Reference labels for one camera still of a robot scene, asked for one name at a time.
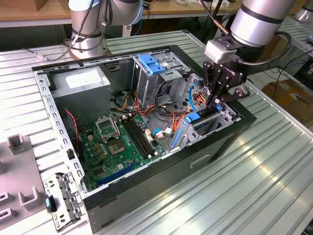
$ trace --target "blue drive bay latch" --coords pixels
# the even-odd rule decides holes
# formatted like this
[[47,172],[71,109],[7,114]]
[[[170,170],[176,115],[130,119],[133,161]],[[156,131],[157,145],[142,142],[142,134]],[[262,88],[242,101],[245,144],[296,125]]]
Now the blue drive bay latch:
[[166,68],[162,67],[155,58],[151,55],[138,56],[141,64],[153,75],[161,72],[165,72]]

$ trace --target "ram slot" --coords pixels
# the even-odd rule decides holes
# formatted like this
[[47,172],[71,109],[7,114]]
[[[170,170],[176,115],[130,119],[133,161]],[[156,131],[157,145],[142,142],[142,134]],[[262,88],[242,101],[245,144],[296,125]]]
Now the ram slot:
[[143,136],[140,129],[133,120],[131,119],[122,120],[122,125],[124,126],[128,135],[130,136],[130,138],[132,139],[132,141],[134,142],[135,146],[137,147],[141,156],[144,159],[148,158],[148,155],[152,155],[154,153],[152,147],[149,145],[145,136]]

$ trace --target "aluminum profile table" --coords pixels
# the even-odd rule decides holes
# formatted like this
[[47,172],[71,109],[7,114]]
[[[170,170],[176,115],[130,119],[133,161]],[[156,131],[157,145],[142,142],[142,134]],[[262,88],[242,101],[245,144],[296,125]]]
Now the aluminum profile table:
[[[199,65],[206,60],[204,46],[182,31],[108,40],[113,54],[173,44]],[[65,48],[34,50],[53,58]],[[0,140],[30,136],[42,180],[67,172],[31,72],[45,62],[22,50],[1,52],[0,61]],[[220,159],[97,234],[301,234],[313,218],[313,135],[248,85],[241,103],[257,120]],[[57,233],[44,210],[0,234]],[[91,234],[87,216],[61,234]]]
[[313,44],[307,40],[308,36],[313,35],[313,23],[301,23],[292,17],[286,17],[279,31],[289,33],[292,36],[292,44],[300,50],[313,50]]

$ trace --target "blue latch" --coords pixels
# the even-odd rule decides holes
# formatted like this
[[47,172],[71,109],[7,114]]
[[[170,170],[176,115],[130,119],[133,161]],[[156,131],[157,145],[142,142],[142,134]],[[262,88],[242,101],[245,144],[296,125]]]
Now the blue latch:
[[215,108],[219,112],[222,110],[222,106],[220,104],[215,105]]
[[191,123],[193,121],[200,119],[200,116],[196,112],[193,112],[193,113],[186,115],[185,119],[188,123]]
[[151,55],[138,56],[141,64],[153,75],[166,71],[166,68],[162,67],[155,58]]

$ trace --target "gray plastic block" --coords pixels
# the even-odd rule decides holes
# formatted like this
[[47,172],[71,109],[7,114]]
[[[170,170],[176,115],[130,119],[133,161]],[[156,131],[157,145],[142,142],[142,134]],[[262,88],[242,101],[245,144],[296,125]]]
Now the gray plastic block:
[[20,134],[9,136],[7,138],[7,143],[13,155],[23,153],[27,150],[23,136],[21,136]]
[[33,186],[33,195],[25,197],[21,192],[19,194],[20,205],[26,211],[30,211],[43,203],[43,196],[39,193],[35,186]]
[[16,215],[17,215],[16,212],[11,208],[7,208],[3,211],[0,211],[0,224],[14,219]]
[[1,231],[44,210],[45,190],[28,136],[14,135],[0,143],[0,160]]
[[0,193],[0,206],[9,203],[13,197],[8,192]]

